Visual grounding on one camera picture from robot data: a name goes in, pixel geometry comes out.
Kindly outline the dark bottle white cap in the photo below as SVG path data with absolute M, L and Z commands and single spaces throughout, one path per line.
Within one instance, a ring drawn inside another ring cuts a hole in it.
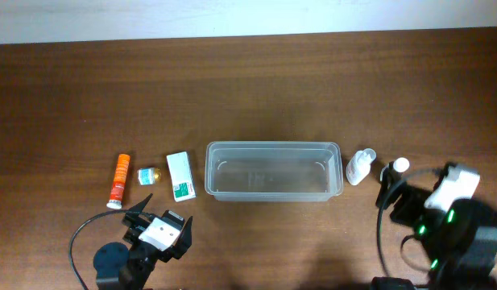
M 406 172 L 410 167 L 410 162 L 405 157 L 400 157 L 394 161 L 387 164 L 380 173 L 379 181 L 383 183 L 393 182 L 401 177 L 401 175 Z

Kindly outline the orange tablet tube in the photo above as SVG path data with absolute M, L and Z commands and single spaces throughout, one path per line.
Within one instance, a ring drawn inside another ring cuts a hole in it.
M 128 154 L 119 154 L 114 171 L 114 179 L 110 191 L 110 198 L 106 204 L 109 209 L 121 209 L 122 199 L 126 186 L 126 178 L 130 165 L 130 156 Z

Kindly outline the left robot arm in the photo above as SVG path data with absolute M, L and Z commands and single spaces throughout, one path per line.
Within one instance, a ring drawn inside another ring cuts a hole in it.
M 160 215 L 144 211 L 146 197 L 125 212 L 124 242 L 110 242 L 93 257 L 100 289 L 143 289 L 158 262 L 181 259 L 192 245 L 191 217 L 166 210 Z

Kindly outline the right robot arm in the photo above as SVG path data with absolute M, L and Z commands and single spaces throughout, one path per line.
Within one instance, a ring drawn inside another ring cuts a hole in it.
M 385 276 L 373 285 L 377 289 L 417 288 L 407 280 L 393 278 L 384 258 L 383 212 L 391 205 L 391 221 L 412 229 L 402 244 L 418 241 L 430 261 L 425 289 L 497 289 L 497 278 L 492 275 L 497 256 L 497 209 L 474 198 L 459 198 L 446 211 L 427 209 L 424 202 L 430 194 L 404 179 L 381 181 L 375 202 L 379 208 L 376 243 Z

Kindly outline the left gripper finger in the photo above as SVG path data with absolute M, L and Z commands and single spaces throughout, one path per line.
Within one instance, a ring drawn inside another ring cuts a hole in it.
M 129 208 L 128 211 L 132 213 L 142 213 L 152 197 L 153 194 L 151 193 L 145 199 L 140 201 L 138 204 Z
M 192 223 L 193 216 L 191 216 L 184 224 L 183 230 L 176 241 L 176 257 L 181 258 L 191 247 L 192 238 Z

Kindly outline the white squeeze bottle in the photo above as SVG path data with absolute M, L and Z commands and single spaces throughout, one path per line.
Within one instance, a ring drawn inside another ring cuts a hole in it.
M 376 159 L 376 152 L 371 148 L 357 151 L 346 166 L 346 179 L 355 186 L 358 185 L 371 170 L 371 164 Z

